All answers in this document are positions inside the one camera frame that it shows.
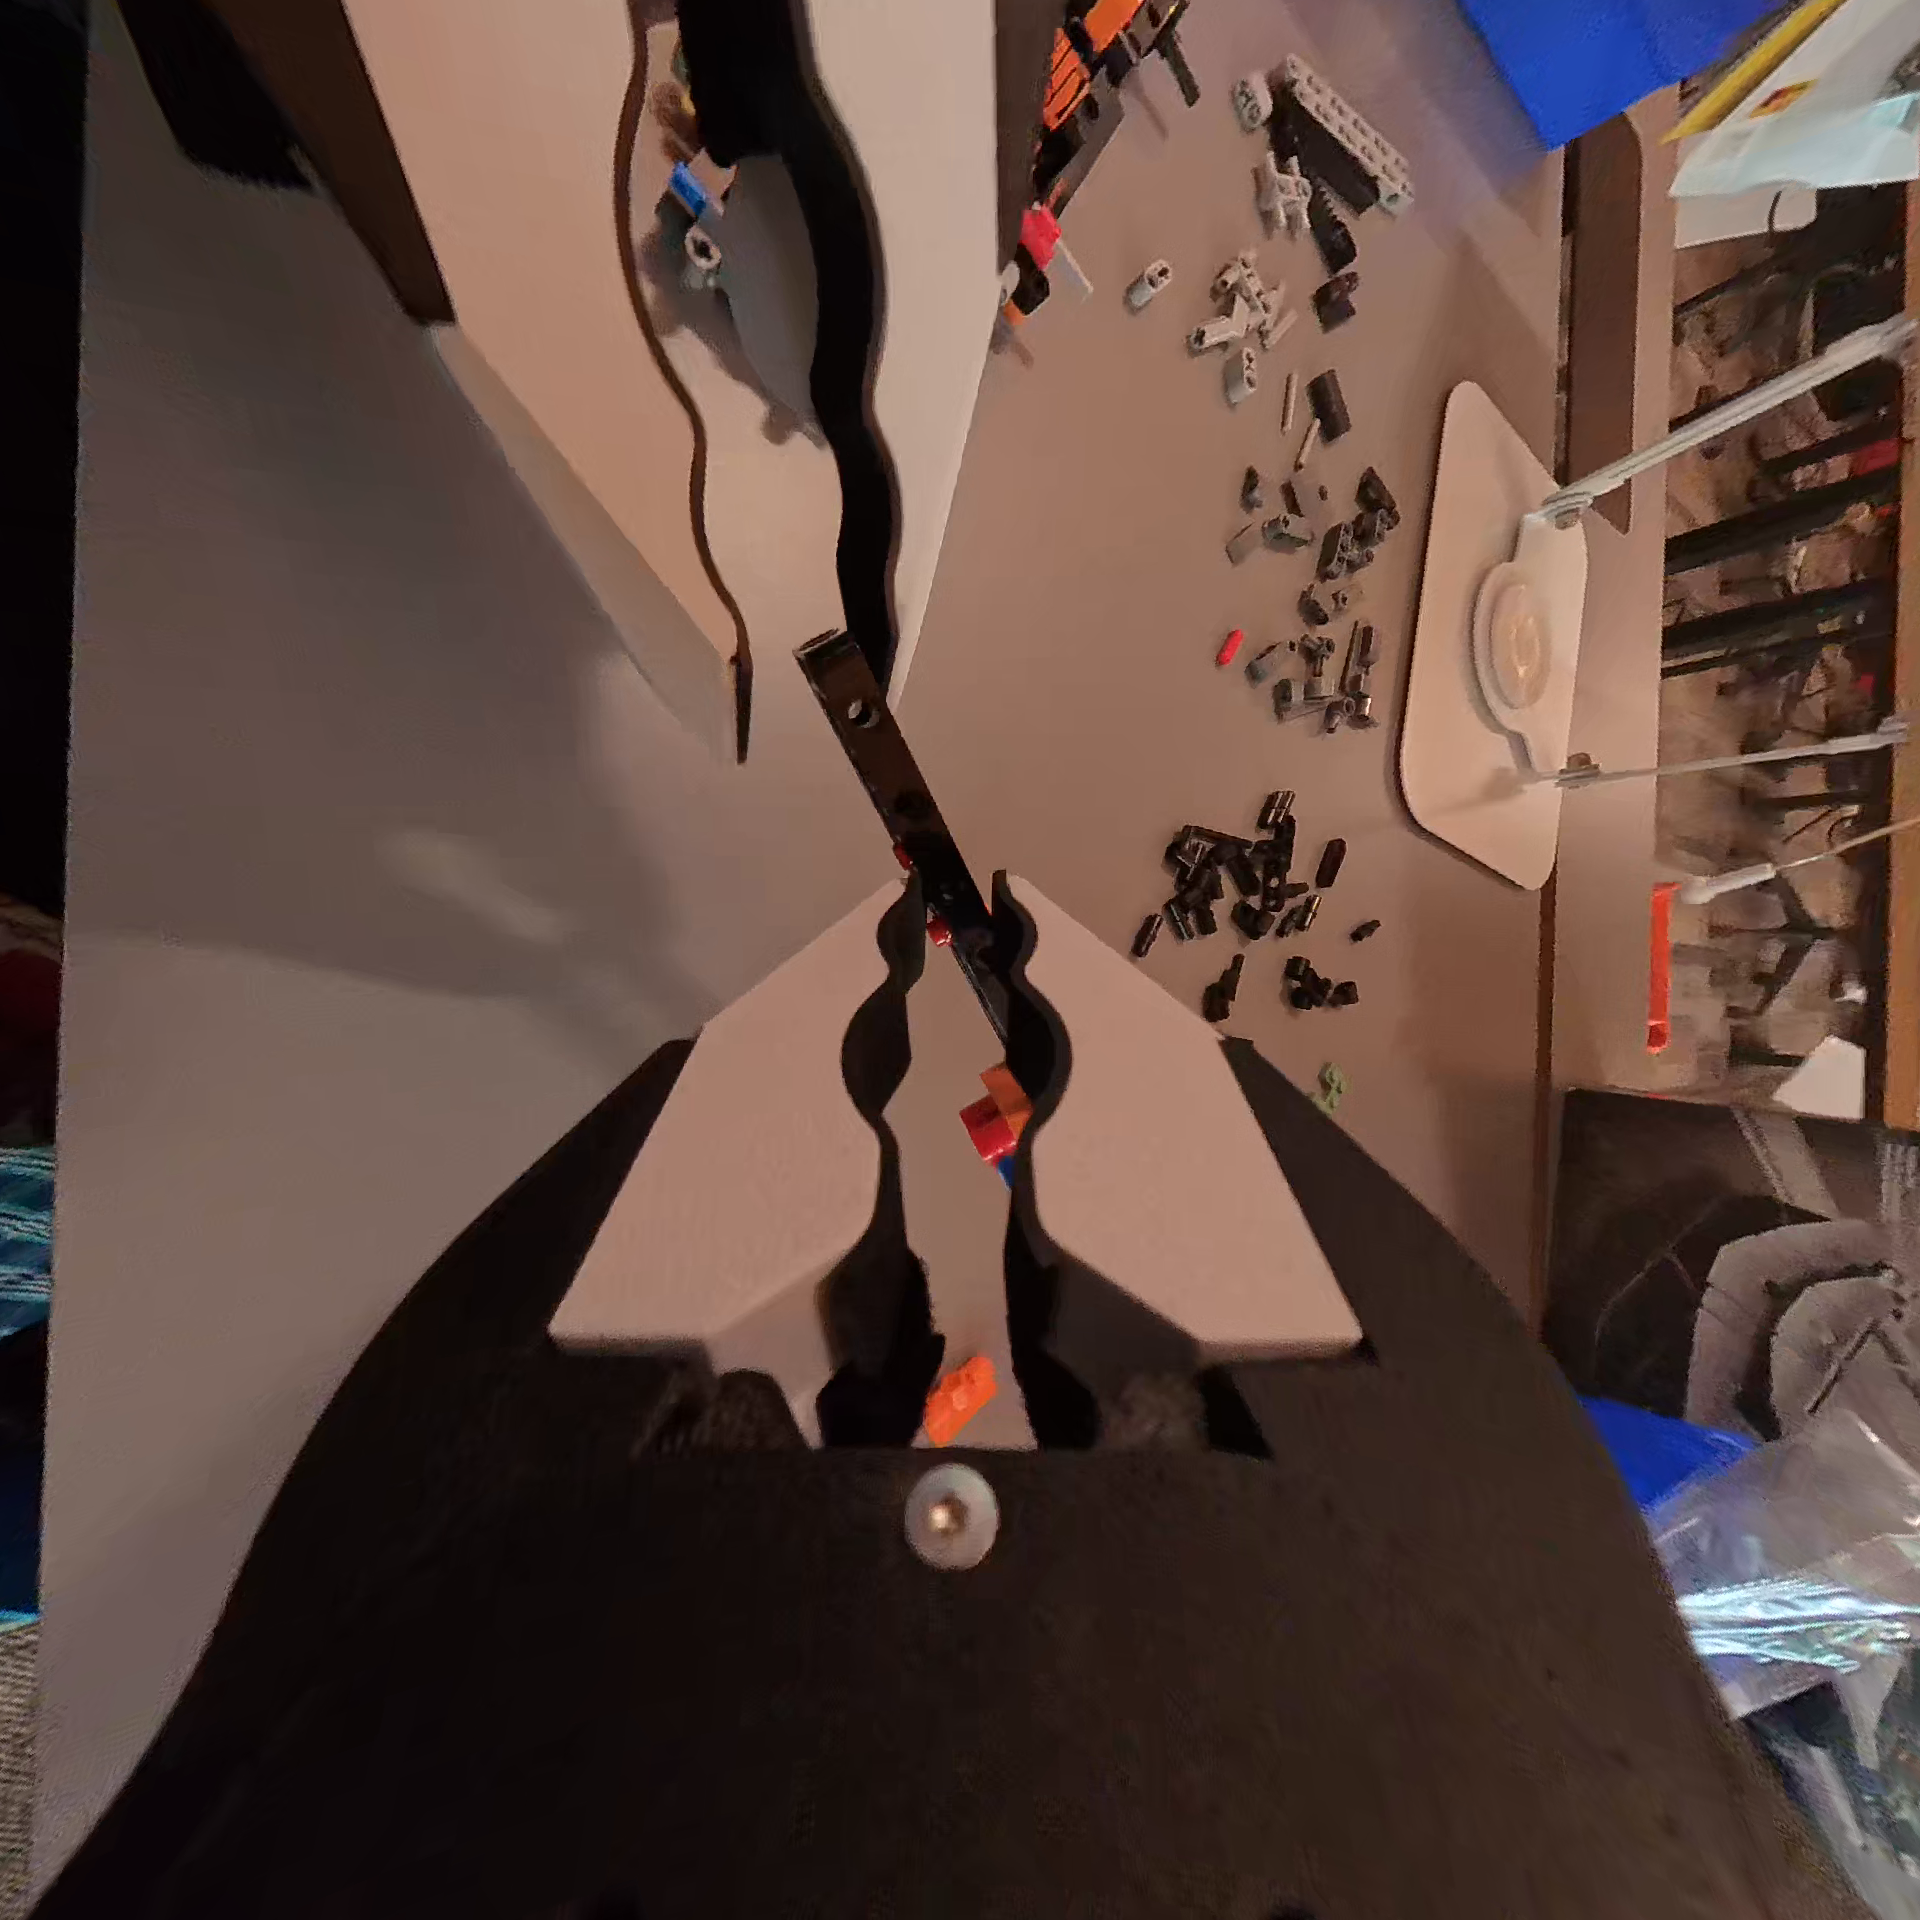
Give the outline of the light grey lego beam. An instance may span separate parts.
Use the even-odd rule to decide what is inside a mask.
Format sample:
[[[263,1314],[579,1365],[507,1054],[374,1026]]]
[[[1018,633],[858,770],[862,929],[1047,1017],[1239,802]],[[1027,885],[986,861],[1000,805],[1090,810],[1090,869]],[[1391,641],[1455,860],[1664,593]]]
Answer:
[[[1279,84],[1287,104],[1368,178],[1375,206],[1388,217],[1404,217],[1414,208],[1404,156],[1299,53],[1284,57]]]

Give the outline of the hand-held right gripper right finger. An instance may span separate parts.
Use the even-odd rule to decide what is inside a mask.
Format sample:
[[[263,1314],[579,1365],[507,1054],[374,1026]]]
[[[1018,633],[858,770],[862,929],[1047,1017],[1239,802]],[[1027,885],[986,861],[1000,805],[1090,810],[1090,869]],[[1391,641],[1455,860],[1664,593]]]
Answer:
[[[1144,1409],[1204,1433],[1239,1369],[1360,1358],[1215,1026],[1014,873],[992,881],[992,974],[1027,1105],[1003,1298],[1035,1445],[1111,1445]]]

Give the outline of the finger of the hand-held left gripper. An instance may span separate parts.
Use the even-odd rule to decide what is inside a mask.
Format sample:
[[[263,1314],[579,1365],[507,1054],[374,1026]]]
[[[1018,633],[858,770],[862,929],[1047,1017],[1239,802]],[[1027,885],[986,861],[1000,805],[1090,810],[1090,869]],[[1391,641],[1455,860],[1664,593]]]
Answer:
[[[820,453],[839,625],[896,701],[1000,286],[992,4],[680,4],[703,206],[683,281]]]
[[[434,349],[639,677],[743,762],[752,642],[708,550],[708,438],[638,252],[639,4],[348,4],[452,317]]]

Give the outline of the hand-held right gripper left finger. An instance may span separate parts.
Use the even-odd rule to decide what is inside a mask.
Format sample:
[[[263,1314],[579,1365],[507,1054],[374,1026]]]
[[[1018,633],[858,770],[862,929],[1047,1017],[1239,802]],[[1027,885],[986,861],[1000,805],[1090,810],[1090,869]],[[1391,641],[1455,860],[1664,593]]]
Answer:
[[[915,877],[692,1038],[548,1337],[774,1381],[816,1445],[908,1445],[944,1365],[887,1105],[924,970]]]

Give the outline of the blue plastic bin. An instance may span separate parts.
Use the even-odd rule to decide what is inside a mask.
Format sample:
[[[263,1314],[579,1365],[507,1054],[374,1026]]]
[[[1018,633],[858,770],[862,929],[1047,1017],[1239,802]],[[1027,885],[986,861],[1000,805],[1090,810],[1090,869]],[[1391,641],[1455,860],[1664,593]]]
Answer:
[[[1712,66],[1775,4],[1458,4],[1543,149]]]
[[[1639,1513],[1707,1477],[1718,1477],[1760,1449],[1760,1441],[1720,1428],[1687,1424],[1598,1394],[1578,1397],[1626,1497]]]

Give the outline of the small orange lego beam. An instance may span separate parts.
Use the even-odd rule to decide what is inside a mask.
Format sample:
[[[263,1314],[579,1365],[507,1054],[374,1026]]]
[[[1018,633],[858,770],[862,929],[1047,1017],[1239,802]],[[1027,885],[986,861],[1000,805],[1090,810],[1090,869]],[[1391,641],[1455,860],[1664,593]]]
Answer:
[[[918,1444],[931,1452],[948,1449],[1000,1394],[994,1358],[970,1354],[944,1372],[923,1402]]]

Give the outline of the dark printed box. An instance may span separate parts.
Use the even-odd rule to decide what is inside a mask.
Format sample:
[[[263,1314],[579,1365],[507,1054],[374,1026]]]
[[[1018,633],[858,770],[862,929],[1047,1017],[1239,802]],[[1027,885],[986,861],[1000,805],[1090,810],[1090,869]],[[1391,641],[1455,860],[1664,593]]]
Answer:
[[[1572,1092],[1543,1341],[1588,1394],[1758,1444],[1856,1416],[1916,1458],[1916,1133]]]

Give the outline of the person's blue plaid shirt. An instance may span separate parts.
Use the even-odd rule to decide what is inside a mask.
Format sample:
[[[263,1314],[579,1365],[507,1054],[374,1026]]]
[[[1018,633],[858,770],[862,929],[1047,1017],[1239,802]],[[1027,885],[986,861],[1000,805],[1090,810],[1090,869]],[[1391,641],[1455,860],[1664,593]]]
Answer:
[[[2,1148],[2,1340],[39,1328],[52,1308],[55,1148]]]

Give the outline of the clear plastic bags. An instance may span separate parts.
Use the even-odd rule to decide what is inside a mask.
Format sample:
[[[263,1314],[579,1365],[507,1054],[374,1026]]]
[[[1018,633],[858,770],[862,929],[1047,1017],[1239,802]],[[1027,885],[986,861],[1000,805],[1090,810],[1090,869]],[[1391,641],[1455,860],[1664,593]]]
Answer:
[[[1696,1657],[1827,1858],[1916,1916],[1916,1470],[1854,1410],[1643,1510]]]

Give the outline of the white desk stand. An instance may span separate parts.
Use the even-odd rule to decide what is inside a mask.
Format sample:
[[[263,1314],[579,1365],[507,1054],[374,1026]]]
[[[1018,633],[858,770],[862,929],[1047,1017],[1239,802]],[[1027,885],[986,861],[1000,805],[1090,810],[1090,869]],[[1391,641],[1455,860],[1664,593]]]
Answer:
[[[1448,396],[1407,641],[1396,780],[1410,821],[1523,894],[1543,890],[1562,796],[1650,781],[1572,765],[1572,690],[1588,594],[1588,517],[1708,440],[1871,360],[1916,348],[1916,317],[1868,322],[1684,428],[1568,484],[1475,385]]]

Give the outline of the pile of grey lego pieces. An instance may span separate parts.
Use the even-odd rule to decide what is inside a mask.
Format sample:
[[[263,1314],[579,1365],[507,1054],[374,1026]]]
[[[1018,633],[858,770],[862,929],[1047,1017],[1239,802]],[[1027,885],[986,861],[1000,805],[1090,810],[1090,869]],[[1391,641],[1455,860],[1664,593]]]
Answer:
[[[1212,360],[1224,405],[1246,413],[1266,386],[1266,372],[1302,329],[1284,281],[1266,276],[1259,246],[1236,249],[1208,286],[1208,316],[1186,329],[1186,356]],[[1354,408],[1336,369],[1279,372],[1274,442],[1243,464],[1234,521],[1224,540],[1228,566],[1256,556],[1310,562],[1295,593],[1299,638],[1243,650],[1234,664],[1251,686],[1272,689],[1276,717],[1310,717],[1323,734],[1375,725],[1372,677],[1378,633],[1360,616],[1360,578],[1403,524],[1396,493],[1375,464],[1363,464],[1350,493],[1326,481],[1328,453],[1354,436]]]

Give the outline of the white paper sheets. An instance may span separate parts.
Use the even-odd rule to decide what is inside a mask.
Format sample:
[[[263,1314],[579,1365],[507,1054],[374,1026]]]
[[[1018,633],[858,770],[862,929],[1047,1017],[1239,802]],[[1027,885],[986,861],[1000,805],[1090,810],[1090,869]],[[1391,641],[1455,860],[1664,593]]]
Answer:
[[[1811,226],[1916,178],[1916,5],[1782,4],[1682,89],[1664,136],[1679,252]]]

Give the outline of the black lego frame with connectors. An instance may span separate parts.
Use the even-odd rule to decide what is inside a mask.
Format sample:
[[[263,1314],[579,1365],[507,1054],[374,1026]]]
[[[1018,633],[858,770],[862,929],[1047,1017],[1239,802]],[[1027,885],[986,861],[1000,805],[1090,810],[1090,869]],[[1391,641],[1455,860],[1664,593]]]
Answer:
[[[978,889],[858,642],[848,633],[819,636],[796,650],[796,668],[899,868],[920,885],[928,936],[954,960],[1003,1049],[1014,1049],[1023,964],[1036,945],[1032,918],[1006,874],[992,894]]]

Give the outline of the multicoloured lego vehicle model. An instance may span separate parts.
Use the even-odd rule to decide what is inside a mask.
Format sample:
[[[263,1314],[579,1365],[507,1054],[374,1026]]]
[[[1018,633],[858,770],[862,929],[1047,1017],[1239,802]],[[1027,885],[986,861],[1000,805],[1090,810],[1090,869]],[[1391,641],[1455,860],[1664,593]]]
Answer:
[[[652,92],[674,166],[655,202],[650,273],[674,268],[683,322],[762,404],[770,442],[826,438],[812,413],[811,369],[819,278],[796,189],[776,158],[727,158],[703,124],[736,141],[736,89],[695,85],[688,29],[720,24],[726,4],[674,4],[670,78]],[[1003,268],[992,349],[1007,349],[1056,286],[1090,293],[1060,241],[1060,217],[1102,146],[1118,132],[1122,84],[1144,62],[1166,62],[1183,104],[1198,84],[1179,44],[1186,4],[998,4],[994,5],[994,172]]]

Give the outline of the pile of black lego pieces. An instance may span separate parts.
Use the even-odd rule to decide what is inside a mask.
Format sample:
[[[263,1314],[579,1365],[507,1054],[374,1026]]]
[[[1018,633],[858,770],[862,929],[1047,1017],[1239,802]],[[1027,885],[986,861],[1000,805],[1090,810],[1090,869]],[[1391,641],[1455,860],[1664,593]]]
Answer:
[[[1234,1022],[1247,988],[1266,974],[1266,952],[1279,958],[1272,996],[1282,1010],[1347,1014],[1360,1006],[1350,960],[1320,964],[1310,952],[1310,936],[1338,933],[1334,890],[1347,864],[1343,836],[1302,837],[1299,796],[1284,788],[1262,797],[1247,829],[1180,825],[1159,856],[1166,894],[1128,930],[1126,954],[1144,965],[1159,946],[1218,945],[1222,960],[1195,996],[1212,1030]]]

